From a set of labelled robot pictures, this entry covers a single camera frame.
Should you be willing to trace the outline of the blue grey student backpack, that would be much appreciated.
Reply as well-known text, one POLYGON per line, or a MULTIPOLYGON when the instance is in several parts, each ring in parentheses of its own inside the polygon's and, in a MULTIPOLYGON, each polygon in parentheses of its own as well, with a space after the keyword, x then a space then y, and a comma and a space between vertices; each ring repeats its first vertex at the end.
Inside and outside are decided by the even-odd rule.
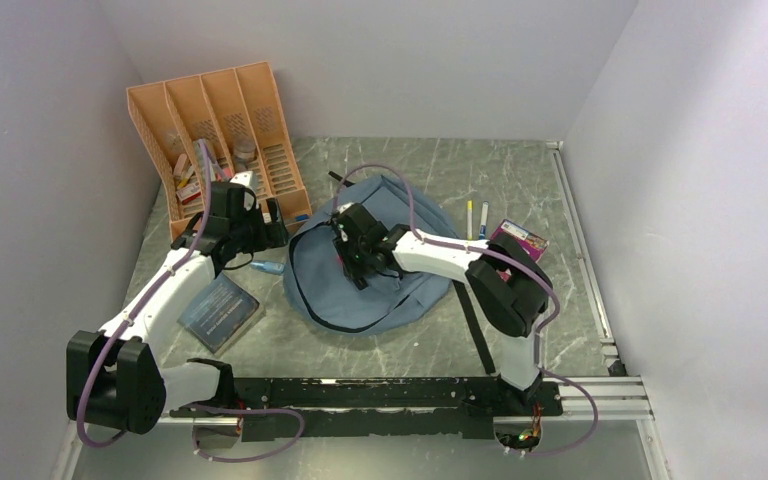
MULTIPOLYGON (((451 217, 440 205, 411 187, 416 227, 424 232, 460 238, 451 217)), ((389 230, 409 223, 408 195, 403 183, 375 175, 343 189, 339 203, 360 203, 389 230)), ((393 270, 371 272, 367 287, 358 289, 345 276, 334 247, 334 232, 326 222, 329 199, 293 235, 283 272, 288 303, 314 326, 347 335, 374 335, 419 320, 446 295, 451 281, 428 273, 398 278, 393 270)))

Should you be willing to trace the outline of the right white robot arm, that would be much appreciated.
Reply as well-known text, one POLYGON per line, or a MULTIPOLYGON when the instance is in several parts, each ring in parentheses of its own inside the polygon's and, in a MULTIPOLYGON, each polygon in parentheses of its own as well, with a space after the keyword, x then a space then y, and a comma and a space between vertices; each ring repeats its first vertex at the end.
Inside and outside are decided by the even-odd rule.
POLYGON ((522 414, 538 399, 542 381, 539 330, 559 311, 551 281, 517 239, 458 240, 386 227, 363 205, 349 203, 328 221, 344 274, 359 289, 375 275, 436 275, 472 289, 489 324, 500 334, 498 374, 502 406, 522 414))

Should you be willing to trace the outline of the white marker blue cap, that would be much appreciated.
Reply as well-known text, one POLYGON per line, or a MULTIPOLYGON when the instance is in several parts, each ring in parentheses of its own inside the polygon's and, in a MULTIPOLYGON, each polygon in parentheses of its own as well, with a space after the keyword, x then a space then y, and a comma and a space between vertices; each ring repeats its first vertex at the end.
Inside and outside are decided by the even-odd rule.
POLYGON ((487 237, 487 226, 489 217, 489 202, 483 201, 480 210, 480 223, 479 223, 479 239, 485 239, 487 237))

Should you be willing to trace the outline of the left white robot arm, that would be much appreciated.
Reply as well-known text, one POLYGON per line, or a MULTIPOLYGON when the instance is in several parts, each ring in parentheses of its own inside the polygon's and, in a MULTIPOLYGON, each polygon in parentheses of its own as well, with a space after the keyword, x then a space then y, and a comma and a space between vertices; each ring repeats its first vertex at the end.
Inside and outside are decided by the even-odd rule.
POLYGON ((221 416, 237 404, 230 365, 191 359, 162 369, 153 348, 163 345, 185 309, 240 254, 287 244, 278 202, 260 205, 255 177, 238 173, 216 181, 203 213, 189 221, 171 244, 148 284, 119 314, 95 331, 78 331, 66 347, 66 410, 79 436, 89 424, 145 434, 161 415, 200 405, 221 416))

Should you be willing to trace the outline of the white marker yellow cap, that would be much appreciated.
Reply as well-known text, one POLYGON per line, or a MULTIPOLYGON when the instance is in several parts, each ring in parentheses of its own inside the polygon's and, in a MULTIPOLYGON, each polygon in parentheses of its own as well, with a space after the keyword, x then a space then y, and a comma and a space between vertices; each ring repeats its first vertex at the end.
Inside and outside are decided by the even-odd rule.
POLYGON ((473 201, 468 200, 466 203, 466 238, 467 240, 473 240, 473 201))

